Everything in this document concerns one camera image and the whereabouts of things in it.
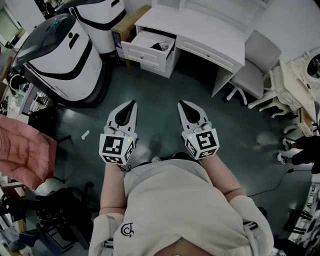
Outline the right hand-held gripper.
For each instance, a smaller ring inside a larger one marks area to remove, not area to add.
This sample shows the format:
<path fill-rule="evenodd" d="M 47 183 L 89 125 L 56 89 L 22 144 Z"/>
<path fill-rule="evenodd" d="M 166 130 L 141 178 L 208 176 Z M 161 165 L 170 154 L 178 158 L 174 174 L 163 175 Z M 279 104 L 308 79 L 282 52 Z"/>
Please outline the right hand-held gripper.
<path fill-rule="evenodd" d="M 195 160 L 213 156 L 218 151 L 218 135 L 212 128 L 206 112 L 198 105 L 179 100 L 177 103 L 180 123 L 183 128 L 184 145 Z"/>

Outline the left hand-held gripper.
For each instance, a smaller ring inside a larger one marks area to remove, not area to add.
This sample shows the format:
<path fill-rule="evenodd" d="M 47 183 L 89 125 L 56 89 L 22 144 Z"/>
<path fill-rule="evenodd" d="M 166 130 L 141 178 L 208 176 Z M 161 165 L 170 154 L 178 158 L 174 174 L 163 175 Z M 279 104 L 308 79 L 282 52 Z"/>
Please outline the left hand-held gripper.
<path fill-rule="evenodd" d="M 100 134 L 99 155 L 105 163 L 126 165 L 136 148 L 138 104 L 127 101 L 110 112 Z"/>

